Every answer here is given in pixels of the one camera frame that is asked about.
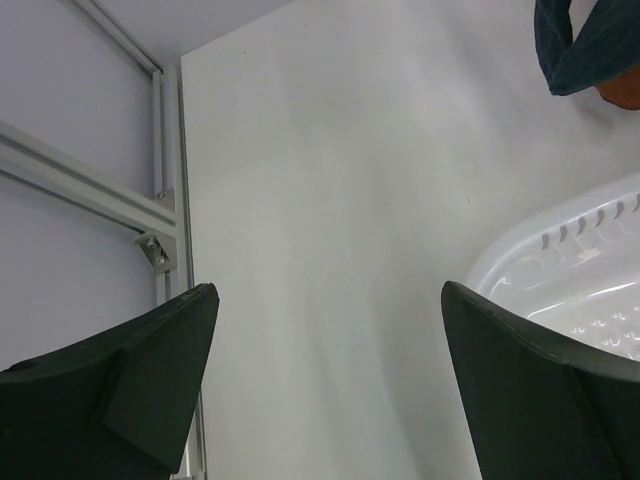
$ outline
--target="orange object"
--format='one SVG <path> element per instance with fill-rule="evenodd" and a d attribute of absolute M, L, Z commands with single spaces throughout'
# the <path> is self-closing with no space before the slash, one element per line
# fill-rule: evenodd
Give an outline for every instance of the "orange object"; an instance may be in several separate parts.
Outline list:
<path fill-rule="evenodd" d="M 627 110 L 640 110 L 640 65 L 596 88 L 607 102 Z"/>

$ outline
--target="dark teal cloth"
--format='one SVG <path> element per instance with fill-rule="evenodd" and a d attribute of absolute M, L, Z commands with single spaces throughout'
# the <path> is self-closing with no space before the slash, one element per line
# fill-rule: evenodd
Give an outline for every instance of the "dark teal cloth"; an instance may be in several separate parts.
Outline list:
<path fill-rule="evenodd" d="M 640 0 L 600 0 L 573 41 L 571 0 L 537 0 L 540 67 L 554 95 L 570 95 L 640 63 Z"/>

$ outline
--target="white tray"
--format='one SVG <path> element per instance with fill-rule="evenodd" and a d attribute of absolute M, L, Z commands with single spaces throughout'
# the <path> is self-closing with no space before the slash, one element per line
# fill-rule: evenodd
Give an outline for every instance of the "white tray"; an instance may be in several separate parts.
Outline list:
<path fill-rule="evenodd" d="M 640 360 L 640 174 L 532 217 L 467 286 L 540 325 Z"/>

